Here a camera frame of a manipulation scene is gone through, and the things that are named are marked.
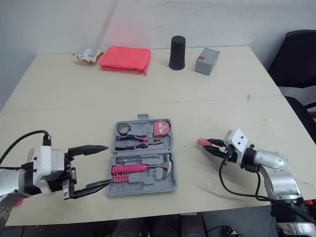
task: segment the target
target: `gray plastic tool case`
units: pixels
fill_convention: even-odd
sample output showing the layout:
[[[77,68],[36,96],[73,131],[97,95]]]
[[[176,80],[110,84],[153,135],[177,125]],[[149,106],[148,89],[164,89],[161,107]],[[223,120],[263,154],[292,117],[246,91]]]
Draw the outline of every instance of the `gray plastic tool case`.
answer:
[[[129,173],[128,181],[115,182],[107,187],[108,196],[124,196],[134,194],[151,194],[175,191],[178,188],[178,179],[176,173],[176,162],[171,148],[173,145],[172,126],[169,119],[148,119],[148,115],[138,115],[139,120],[122,121],[115,124],[115,137],[113,142],[113,153],[109,167],[109,178],[112,178],[112,167],[122,165],[147,164],[158,165],[165,162],[164,156],[171,154],[172,169],[169,175],[163,179],[165,170],[162,168],[148,169],[143,172]],[[132,135],[147,135],[153,137],[154,123],[164,120],[169,123],[170,131],[167,135],[159,137],[163,139],[162,144],[150,145],[147,148],[116,151],[116,146],[134,146],[137,141],[119,141],[118,137],[122,136],[118,133],[117,127],[122,123],[127,123],[130,126],[128,134]],[[136,161],[117,163],[118,158],[136,159]]]

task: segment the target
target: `white wall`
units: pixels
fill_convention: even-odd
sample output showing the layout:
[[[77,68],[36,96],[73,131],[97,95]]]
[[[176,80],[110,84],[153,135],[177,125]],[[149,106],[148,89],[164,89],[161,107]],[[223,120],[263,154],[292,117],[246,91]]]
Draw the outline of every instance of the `white wall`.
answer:
[[[188,47],[249,44],[268,67],[286,32],[315,22],[315,0],[0,0],[0,100],[36,54],[167,48],[183,35]]]

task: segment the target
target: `white table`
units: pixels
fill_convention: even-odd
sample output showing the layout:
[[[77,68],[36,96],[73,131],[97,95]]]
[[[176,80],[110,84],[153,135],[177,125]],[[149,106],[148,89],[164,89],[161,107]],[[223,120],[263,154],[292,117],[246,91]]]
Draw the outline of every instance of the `white table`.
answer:
[[[35,129],[47,130],[54,148],[111,146],[117,121],[148,113],[152,119],[172,120],[179,188],[112,198],[102,190],[66,201],[61,192],[37,195],[14,209],[7,224],[91,222],[265,205],[227,193],[218,178],[221,160],[210,161],[196,148],[197,138],[223,138],[234,128],[241,128],[256,148],[284,153],[304,198],[315,198],[316,146],[299,119],[249,47],[215,49],[221,54],[211,76],[193,71],[202,48],[187,49],[187,65],[181,71],[167,67],[169,50],[153,50],[147,76],[104,72],[70,54],[37,56],[0,113],[1,153]],[[35,136],[20,143],[3,165],[25,163],[26,150],[40,142],[41,136]],[[108,150],[76,157],[76,188],[107,177],[111,156]],[[223,171],[231,189],[254,192],[256,175],[234,164]]]

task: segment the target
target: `wire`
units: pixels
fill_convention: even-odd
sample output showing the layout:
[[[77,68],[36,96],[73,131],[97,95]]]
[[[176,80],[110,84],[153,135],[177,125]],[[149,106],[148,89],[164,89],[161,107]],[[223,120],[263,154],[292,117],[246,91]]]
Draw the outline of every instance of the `wire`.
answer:
[[[3,153],[3,155],[2,155],[1,158],[0,158],[0,164],[3,162],[4,158],[8,155],[8,153],[13,149],[13,147],[14,147],[16,144],[18,144],[18,143],[19,143],[20,141],[22,141],[24,138],[27,138],[27,137],[29,137],[29,136],[32,136],[32,135],[38,134],[38,133],[44,133],[44,134],[45,134],[45,135],[44,135],[44,138],[49,136],[49,134],[48,134],[47,131],[45,131],[45,130],[38,130],[38,131],[29,132],[29,133],[23,135],[22,137],[19,137],[19,138],[18,138],[15,142],[13,142],[13,143],[11,144],[11,146],[9,146],[8,149],[6,149],[6,151]]]
[[[212,231],[212,230],[214,230],[214,229],[220,228],[220,227],[229,227],[229,226],[223,226],[223,225],[220,225],[220,226],[215,226],[215,227],[213,227],[213,228],[209,229],[209,230],[208,230],[208,231],[206,231],[206,232],[208,233],[208,232],[210,232],[210,231]]]
[[[20,237],[23,237],[24,231],[25,231],[25,226],[22,226],[22,232],[21,232]]]
[[[201,212],[201,216],[202,216],[202,220],[203,220],[204,231],[206,232],[206,223],[205,223],[205,219],[204,219],[204,216],[203,216],[203,212]]]
[[[256,171],[256,174],[258,176],[258,185],[257,185],[257,189],[256,189],[256,192],[255,192],[255,198],[258,200],[258,201],[273,201],[272,199],[269,199],[268,197],[261,197],[259,196],[259,190],[260,190],[260,184],[261,184],[261,177],[260,177],[260,174],[258,171]]]
[[[21,167],[6,167],[6,166],[2,166],[2,167],[0,167],[0,169],[10,169],[10,170],[15,170],[15,169],[21,169]]]
[[[271,234],[272,222],[273,222],[273,217],[271,218],[270,229],[269,229],[269,236],[268,237],[270,237],[270,234]]]
[[[8,231],[8,230],[12,230],[12,229],[15,229],[15,228],[19,228],[20,226],[11,226],[11,227],[4,227],[3,229],[5,230],[5,231]],[[21,226],[22,227],[22,231],[21,231],[21,234],[20,234],[20,237],[22,237],[23,236],[23,234],[24,234],[24,231],[25,231],[25,226]]]
[[[226,185],[224,184],[223,177],[222,177],[222,169],[223,169],[224,165],[226,165],[227,160],[228,160],[227,158],[224,158],[224,160],[222,161],[221,166],[220,166],[220,168],[218,170],[218,175],[219,175],[219,179],[221,181],[221,184],[222,184],[223,188],[227,192],[229,192],[231,194],[234,194],[234,195],[237,195],[237,196],[256,198],[259,201],[268,201],[269,200],[268,197],[258,195],[259,189],[260,189],[260,183],[261,183],[261,178],[260,178],[259,173],[257,173],[257,175],[258,175],[258,185],[257,185],[257,189],[256,189],[256,194],[255,195],[253,195],[253,194],[236,193],[234,191],[231,191],[229,188],[227,188]]]

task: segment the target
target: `folded pink cloth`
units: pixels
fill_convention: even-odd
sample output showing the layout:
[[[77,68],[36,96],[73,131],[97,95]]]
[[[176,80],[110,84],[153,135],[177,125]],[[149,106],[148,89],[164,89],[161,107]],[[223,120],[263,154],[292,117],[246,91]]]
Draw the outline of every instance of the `folded pink cloth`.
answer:
[[[147,48],[113,46],[100,59],[104,71],[137,71],[146,75],[151,51]]]

